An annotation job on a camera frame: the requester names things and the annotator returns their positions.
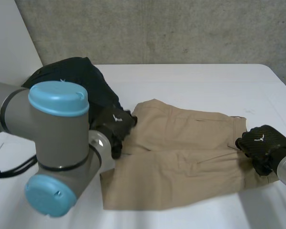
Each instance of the black cable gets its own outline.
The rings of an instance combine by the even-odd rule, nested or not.
[[[27,171],[29,168],[31,168],[33,165],[35,165],[37,163],[37,157],[36,155],[32,156],[31,158],[29,158],[28,160],[26,160],[25,162],[23,162],[21,165],[1,172],[0,171],[0,179],[1,178],[9,178],[9,177],[15,177],[19,174],[24,173],[25,171]]]

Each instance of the black cloth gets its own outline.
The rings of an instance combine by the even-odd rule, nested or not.
[[[88,57],[72,57],[43,66],[22,87],[31,88],[40,82],[60,80],[79,84],[87,90],[90,125],[105,107],[123,109],[119,97],[108,86],[103,74]]]

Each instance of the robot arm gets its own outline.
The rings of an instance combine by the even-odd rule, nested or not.
[[[102,161],[111,159],[115,139],[123,140],[135,125],[129,113],[108,108],[89,130],[88,109],[87,91],[74,83],[48,81],[30,90],[0,83],[0,132],[36,145],[39,170],[25,196],[42,214],[65,215]]]
[[[236,141],[261,176],[274,171],[286,185],[286,137],[268,125],[256,127]]]

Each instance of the light blue cap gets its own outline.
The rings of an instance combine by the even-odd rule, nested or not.
[[[29,179],[25,186],[25,197],[38,212],[52,217],[67,214],[77,201],[76,195],[68,186],[42,174]]]
[[[30,104],[47,114],[75,117],[88,112],[85,88],[70,82],[45,81],[35,84],[29,92]]]

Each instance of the khaki shorts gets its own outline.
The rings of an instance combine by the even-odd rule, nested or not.
[[[246,119],[179,109],[158,100],[136,106],[138,124],[116,168],[101,174],[104,209],[161,210],[277,181],[259,176],[237,150]]]

